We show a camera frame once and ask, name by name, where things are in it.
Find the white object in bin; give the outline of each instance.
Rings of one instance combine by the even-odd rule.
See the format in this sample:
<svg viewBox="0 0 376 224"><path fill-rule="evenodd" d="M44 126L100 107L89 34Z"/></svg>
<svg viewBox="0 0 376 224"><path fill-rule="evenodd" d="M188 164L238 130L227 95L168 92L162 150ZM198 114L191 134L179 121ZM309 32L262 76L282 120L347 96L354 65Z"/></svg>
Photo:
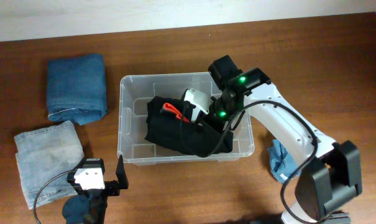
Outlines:
<svg viewBox="0 0 376 224"><path fill-rule="evenodd" d="M192 88L185 91L183 101L188 101L192 105L196 106L192 111L192 117L190 119L192 122L196 121L200 111L202 111L204 114L208 114L210 105L213 103L207 94Z"/></svg>
<svg viewBox="0 0 376 224"><path fill-rule="evenodd" d="M147 103L154 96L180 99L186 89L193 88L219 98L221 90L208 72L165 75L128 75L120 82L119 143L117 156L125 163L150 165L164 162L234 161L251 156L254 137L248 113L234 131L233 150L201 158L184 155L145 140L147 134Z"/></svg>

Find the white background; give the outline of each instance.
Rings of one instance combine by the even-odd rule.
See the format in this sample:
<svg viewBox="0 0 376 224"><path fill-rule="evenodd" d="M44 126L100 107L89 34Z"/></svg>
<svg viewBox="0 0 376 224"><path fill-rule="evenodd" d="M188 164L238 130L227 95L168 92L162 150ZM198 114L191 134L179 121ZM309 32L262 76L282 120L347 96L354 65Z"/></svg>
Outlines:
<svg viewBox="0 0 376 224"><path fill-rule="evenodd" d="M374 11L376 0L0 0L0 41Z"/></svg>

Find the wooden table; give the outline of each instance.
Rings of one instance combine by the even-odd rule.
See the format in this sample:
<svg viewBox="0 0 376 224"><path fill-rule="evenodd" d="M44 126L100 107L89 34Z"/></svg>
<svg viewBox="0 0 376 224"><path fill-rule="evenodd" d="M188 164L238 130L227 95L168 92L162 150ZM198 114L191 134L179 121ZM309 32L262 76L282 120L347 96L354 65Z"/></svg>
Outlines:
<svg viewBox="0 0 376 224"><path fill-rule="evenodd" d="M315 126L360 148L363 194L342 209L376 223L376 15L313 17L0 43L0 223L33 223L13 137L47 127L46 64L101 53L110 112L76 125L89 157L115 179L119 82L125 75L206 71L229 54L243 70L261 68ZM130 189L109 198L106 223L220 223L284 211L266 148L273 136L255 119L255 152L232 162L126 164ZM292 203L293 187L288 190ZM40 207L43 223L63 223L65 198Z"/></svg>

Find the green light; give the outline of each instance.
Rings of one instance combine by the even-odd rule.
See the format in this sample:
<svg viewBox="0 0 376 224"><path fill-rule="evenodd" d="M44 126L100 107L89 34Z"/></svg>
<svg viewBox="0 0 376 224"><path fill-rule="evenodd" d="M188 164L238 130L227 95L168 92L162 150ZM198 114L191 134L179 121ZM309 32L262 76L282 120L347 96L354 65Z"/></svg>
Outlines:
<svg viewBox="0 0 376 224"><path fill-rule="evenodd" d="M220 115L220 117L225 117L226 116L226 112L225 111L221 111L220 113L219 113L219 115Z"/></svg>

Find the black cloth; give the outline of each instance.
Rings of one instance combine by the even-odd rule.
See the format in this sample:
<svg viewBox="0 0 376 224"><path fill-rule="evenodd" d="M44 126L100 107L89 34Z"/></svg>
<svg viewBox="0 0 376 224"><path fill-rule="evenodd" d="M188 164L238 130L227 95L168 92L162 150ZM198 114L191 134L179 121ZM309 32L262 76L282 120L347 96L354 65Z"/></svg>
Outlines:
<svg viewBox="0 0 376 224"><path fill-rule="evenodd" d="M184 102L182 100L155 96L151 102L147 103L148 117L146 123L148 124L148 133L145 139L182 154L201 157L208 155L219 142L221 133L217 132L204 121L199 122L201 125L183 122L183 140L190 150L187 149L183 145L180 137L181 120L177 119L175 115L161 113L160 110L164 103L171 103L181 113L183 112ZM192 108L188 108L185 112L185 116L190 120L191 115ZM233 133L228 131L223 144L215 154L231 152L232 141Z"/></svg>

